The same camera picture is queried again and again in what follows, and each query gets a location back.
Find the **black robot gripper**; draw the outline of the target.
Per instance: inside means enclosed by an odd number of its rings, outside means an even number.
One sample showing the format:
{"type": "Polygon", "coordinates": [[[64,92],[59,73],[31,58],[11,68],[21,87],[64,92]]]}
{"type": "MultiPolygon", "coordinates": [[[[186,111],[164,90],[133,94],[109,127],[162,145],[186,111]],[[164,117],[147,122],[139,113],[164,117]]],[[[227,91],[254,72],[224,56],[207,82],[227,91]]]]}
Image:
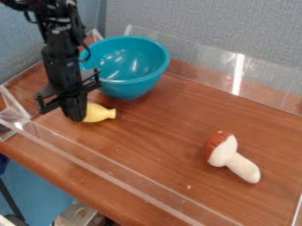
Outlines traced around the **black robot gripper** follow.
{"type": "Polygon", "coordinates": [[[87,112],[87,94],[100,87],[100,70],[81,71],[77,48],[60,49],[51,45],[41,50],[48,84],[37,93],[39,111],[45,114],[60,108],[75,123],[87,112]]]}

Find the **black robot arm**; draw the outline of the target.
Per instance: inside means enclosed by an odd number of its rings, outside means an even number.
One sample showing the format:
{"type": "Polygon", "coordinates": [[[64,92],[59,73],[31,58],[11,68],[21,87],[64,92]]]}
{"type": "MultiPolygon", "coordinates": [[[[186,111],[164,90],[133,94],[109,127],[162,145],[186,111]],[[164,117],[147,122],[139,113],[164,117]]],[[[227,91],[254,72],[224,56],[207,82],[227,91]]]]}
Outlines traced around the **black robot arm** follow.
{"type": "Polygon", "coordinates": [[[85,45],[85,26],[76,0],[0,0],[36,24],[44,40],[41,49],[47,86],[36,94],[41,114],[60,108],[75,123],[87,115],[87,94],[100,87],[100,69],[80,70],[91,58],[85,45]]]}

